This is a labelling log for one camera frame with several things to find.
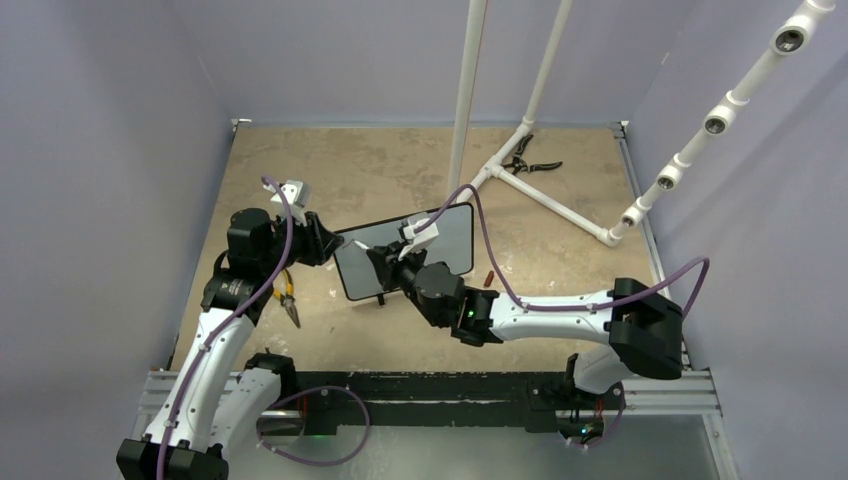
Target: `white pipe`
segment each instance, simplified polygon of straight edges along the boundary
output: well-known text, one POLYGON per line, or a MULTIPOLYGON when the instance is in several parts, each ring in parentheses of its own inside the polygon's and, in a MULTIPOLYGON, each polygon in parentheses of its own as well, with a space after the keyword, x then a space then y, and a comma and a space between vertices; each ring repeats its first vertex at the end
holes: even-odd
POLYGON ((610 242, 618 243, 628 228, 639 225, 654 202, 677 187, 683 172, 692 165, 707 144, 727 132, 739 111, 748 104, 751 95, 787 56, 798 53, 807 46, 818 24, 833 9, 834 5, 830 0, 805 0, 795 10, 792 17, 775 31, 768 49, 742 77, 736 88, 727 92, 719 104, 710 110, 695 136, 669 160, 648 191, 624 211, 618 223, 609 230, 610 242))
MULTIPOLYGON (((498 150, 497 152, 495 152, 494 155, 489 157, 489 159, 483 165, 483 168, 481 168, 480 171, 477 172, 477 176, 474 177, 474 180, 471 180, 471 184, 474 185, 474 188, 480 188, 480 185, 482 185, 483 182, 486 181, 486 179, 492 176, 492 165, 500 165, 501 163, 503 163, 503 159, 506 158, 507 155, 510 154, 510 152, 512 152, 515 146, 518 145, 518 142, 520 142, 522 138, 526 137, 528 133, 530 133, 530 128, 525 125, 519 125, 518 128, 515 129, 515 132, 512 134, 511 137, 509 137, 509 140, 507 140, 506 143, 503 144, 500 150, 498 150)), ((462 203, 468 200, 469 198, 471 198, 471 190, 463 190, 462 193, 460 193, 456 197, 455 203, 462 203)))
POLYGON ((545 195, 544 193, 540 192, 539 190, 536 190, 535 188, 531 187, 530 185, 524 183, 523 181, 521 181, 517 177, 515 177, 515 175, 511 175, 510 173, 505 171, 503 169, 503 167, 497 166, 497 167, 492 168, 492 174, 493 174, 493 176, 500 178, 501 180, 503 180, 504 182, 506 182, 507 184, 509 184, 510 186, 515 188, 516 190, 518 190, 519 192, 527 195, 528 197, 532 198, 533 200, 536 200, 537 202, 541 203, 542 205, 548 207, 549 209, 551 209, 557 215, 565 218, 569 222, 571 222, 571 223, 577 225, 578 227, 582 228, 583 230, 586 230, 587 232, 591 233, 598 240, 601 240, 602 238, 604 238, 605 232, 606 232, 605 228, 601 228, 601 227, 595 225, 594 223, 590 222, 589 220, 587 220, 585 217, 578 214, 574 210, 571 210, 570 208, 565 207, 564 205, 557 202, 553 198, 545 195))
POLYGON ((465 46, 462 50, 462 69, 459 74, 459 93, 456 99, 456 117, 453 125, 453 145, 451 163, 448 171, 448 195, 459 186, 459 173, 462 169, 462 153, 465 149, 465 136, 471 115, 471 100, 474 94, 474 77, 477 74, 477 60, 480 54, 480 41, 483 38, 483 25, 488 0, 471 0, 468 5, 468 21, 465 26, 465 46))
POLYGON ((536 109, 539 108, 542 92, 545 91, 545 82, 547 82, 551 67, 554 64, 557 48, 562 39, 562 32, 565 30, 565 23, 568 20, 568 12, 571 10, 571 3, 571 0, 562 0, 556 18, 554 18, 551 36, 548 37, 548 46, 545 47, 545 55, 542 57, 542 66, 539 67, 539 73, 536 75, 536 84, 533 86, 533 93, 530 95, 530 102, 527 104, 527 113, 524 114, 522 120, 522 125, 529 128, 533 128, 533 124, 536 122, 536 109))

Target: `wall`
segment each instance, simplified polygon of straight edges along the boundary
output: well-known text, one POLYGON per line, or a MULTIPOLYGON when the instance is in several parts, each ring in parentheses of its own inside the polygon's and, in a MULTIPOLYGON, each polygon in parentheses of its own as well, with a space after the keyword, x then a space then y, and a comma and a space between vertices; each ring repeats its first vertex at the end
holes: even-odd
MULTIPOLYGON (((474 121, 524 114, 558 0, 489 1, 474 121)), ((539 121, 629 118, 696 0, 575 1, 539 121)), ((176 0, 233 117, 451 123, 468 1, 176 0)))
POLYGON ((228 120, 158 2, 0 4, 0 471, 110 478, 162 365, 228 120))
MULTIPOLYGON (((698 6, 629 126, 643 189, 799 4, 698 6)), ((667 271, 713 259, 685 334, 746 480, 848 478, 846 23, 837 5, 650 213, 667 271)))

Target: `pliers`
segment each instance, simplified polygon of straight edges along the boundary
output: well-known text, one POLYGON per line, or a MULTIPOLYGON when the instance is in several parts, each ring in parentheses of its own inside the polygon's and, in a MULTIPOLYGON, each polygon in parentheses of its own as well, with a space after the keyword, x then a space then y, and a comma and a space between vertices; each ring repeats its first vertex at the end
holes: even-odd
POLYGON ((286 309, 289 318, 297 328, 300 328, 300 315, 297 314, 297 306, 294 304, 294 282, 292 282, 291 274, 288 269, 283 270, 283 276, 286 278, 286 293, 282 294, 276 288, 274 289, 274 298, 280 301, 280 305, 286 309))
POLYGON ((554 162, 554 163, 537 163, 535 165, 527 165, 527 162, 521 158, 524 155, 524 149, 527 148, 527 144, 530 143, 530 140, 533 140, 533 134, 527 135, 522 138, 518 142, 518 148, 515 149, 515 153, 512 155, 512 162, 505 163, 501 165, 502 167, 512 167, 512 174, 517 175, 518 172, 546 172, 549 170, 556 170, 557 168, 562 166, 562 162, 554 162))

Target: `black pruning shears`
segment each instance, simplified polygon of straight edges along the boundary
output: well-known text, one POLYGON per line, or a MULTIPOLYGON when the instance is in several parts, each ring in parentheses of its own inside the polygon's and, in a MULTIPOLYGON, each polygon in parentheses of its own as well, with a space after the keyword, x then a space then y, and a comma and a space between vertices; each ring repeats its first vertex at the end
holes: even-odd
POLYGON ((527 144, 530 143, 530 140, 533 140, 532 133, 522 138, 521 141, 518 142, 518 148, 516 148, 515 153, 512 154, 512 163, 505 163, 501 166, 505 168, 512 167, 513 175, 517 175, 518 172, 548 172, 550 170, 556 170, 557 168, 562 166, 562 162, 537 163, 534 165, 527 165, 527 162, 525 162, 524 159, 521 158, 521 156, 524 155, 524 150, 527 148, 527 144))

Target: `yellow-handled pliers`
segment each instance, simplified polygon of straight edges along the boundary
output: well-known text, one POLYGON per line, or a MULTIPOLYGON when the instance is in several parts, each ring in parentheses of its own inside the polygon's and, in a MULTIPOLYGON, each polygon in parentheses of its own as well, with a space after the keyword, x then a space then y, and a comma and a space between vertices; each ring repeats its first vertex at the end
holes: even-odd
POLYGON ((294 304, 294 282, 292 282, 288 269, 283 270, 283 276, 286 278, 286 293, 283 295, 275 288, 274 298, 279 300, 280 305, 286 309, 286 313, 289 314, 289 318, 292 319, 294 326, 300 328, 300 316, 297 314, 297 307, 294 304))

